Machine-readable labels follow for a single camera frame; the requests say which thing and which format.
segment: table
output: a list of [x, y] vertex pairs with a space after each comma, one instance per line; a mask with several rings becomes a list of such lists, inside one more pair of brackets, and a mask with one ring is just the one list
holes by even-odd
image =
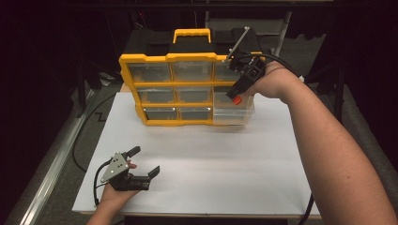
[[[161, 173], [121, 215], [298, 218], [311, 191], [287, 106], [261, 96], [254, 104], [246, 126], [146, 127], [131, 93], [118, 93], [72, 210], [92, 214], [98, 167], [140, 145], [130, 172], [146, 175], [160, 165]], [[311, 218], [320, 218], [316, 205]]]

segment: metal strip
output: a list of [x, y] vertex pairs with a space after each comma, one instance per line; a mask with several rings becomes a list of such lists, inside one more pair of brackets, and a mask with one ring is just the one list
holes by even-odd
[[87, 101], [89, 101], [88, 107], [86, 108], [82, 116], [80, 118], [76, 118], [76, 120], [72, 123], [72, 128], [70, 128], [70, 132], [68, 132], [69, 136], [61, 143], [60, 148], [58, 149], [58, 153], [56, 154], [49, 171], [47, 171], [43, 182], [38, 188], [38, 192], [36, 193], [33, 201], [30, 203], [29, 208], [23, 216], [23, 220], [20, 223], [21, 225], [33, 225], [36, 223], [36, 219], [38, 218], [39, 213], [41, 212], [44, 204], [47, 202], [54, 189], [55, 183], [64, 167], [65, 161], [67, 160], [69, 152], [73, 146], [73, 142], [75, 141], [79, 130], [82, 128], [83, 122], [87, 117], [88, 112], [90, 112], [90, 110], [92, 109], [92, 104], [95, 101], [95, 98], [92, 96], [96, 97], [97, 95], [94, 95], [94, 92], [90, 90], [87, 95]]

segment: red tip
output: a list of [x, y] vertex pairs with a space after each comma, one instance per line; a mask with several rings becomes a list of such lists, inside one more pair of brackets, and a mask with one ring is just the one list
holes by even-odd
[[240, 104], [240, 102], [242, 102], [242, 97], [236, 96], [236, 97], [232, 100], [232, 102], [234, 102], [235, 105], [238, 105], [238, 104]]

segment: yellow storage organizer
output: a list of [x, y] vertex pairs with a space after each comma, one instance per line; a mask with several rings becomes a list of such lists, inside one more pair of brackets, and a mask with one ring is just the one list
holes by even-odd
[[[135, 100], [135, 111], [148, 126], [245, 125], [253, 98], [238, 106], [225, 95], [239, 74], [222, 60], [243, 28], [230, 31], [177, 29], [135, 30], [119, 63]], [[261, 52], [252, 31], [239, 48]]]

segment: transparent drawer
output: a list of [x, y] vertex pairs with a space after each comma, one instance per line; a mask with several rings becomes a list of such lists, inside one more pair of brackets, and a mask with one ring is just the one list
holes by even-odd
[[239, 73], [228, 68], [228, 64], [217, 62], [214, 66], [214, 80], [218, 82], [235, 82]]
[[254, 106], [249, 109], [213, 109], [213, 125], [246, 125], [248, 124]]
[[174, 102], [172, 87], [139, 87], [138, 95], [142, 103], [169, 103]]
[[176, 108], [144, 108], [148, 120], [176, 120]]
[[232, 108], [232, 109], [246, 109], [253, 104], [253, 97], [242, 97], [242, 102], [235, 105], [232, 100], [226, 95], [231, 87], [215, 86], [213, 94], [213, 106], [215, 108]]
[[175, 81], [199, 82], [211, 81], [212, 62], [184, 61], [172, 63]]
[[182, 120], [209, 120], [210, 108], [179, 108], [179, 116]]
[[210, 102], [211, 87], [176, 87], [178, 102]]
[[135, 82], [170, 82], [170, 68], [167, 63], [129, 64]]

